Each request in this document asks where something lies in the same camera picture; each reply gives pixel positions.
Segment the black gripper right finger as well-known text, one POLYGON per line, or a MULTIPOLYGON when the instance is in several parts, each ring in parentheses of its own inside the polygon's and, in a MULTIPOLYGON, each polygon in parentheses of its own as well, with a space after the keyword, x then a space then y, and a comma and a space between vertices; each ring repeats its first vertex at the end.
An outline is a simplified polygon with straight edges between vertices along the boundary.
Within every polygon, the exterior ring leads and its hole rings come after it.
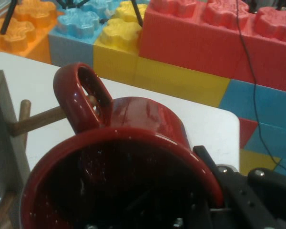
POLYGON ((254 168, 243 176, 216 165, 204 146, 193 151, 209 166, 224 192, 224 205, 199 206, 198 226, 204 229, 286 229, 286 176, 254 168))

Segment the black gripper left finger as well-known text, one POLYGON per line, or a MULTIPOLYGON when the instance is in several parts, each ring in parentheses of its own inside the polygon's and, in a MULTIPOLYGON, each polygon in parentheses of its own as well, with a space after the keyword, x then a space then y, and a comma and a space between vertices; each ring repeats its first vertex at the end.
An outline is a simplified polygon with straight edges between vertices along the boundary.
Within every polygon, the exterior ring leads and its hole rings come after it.
POLYGON ((100 196, 87 229, 190 229, 191 214, 206 196, 189 188, 149 188, 100 196))

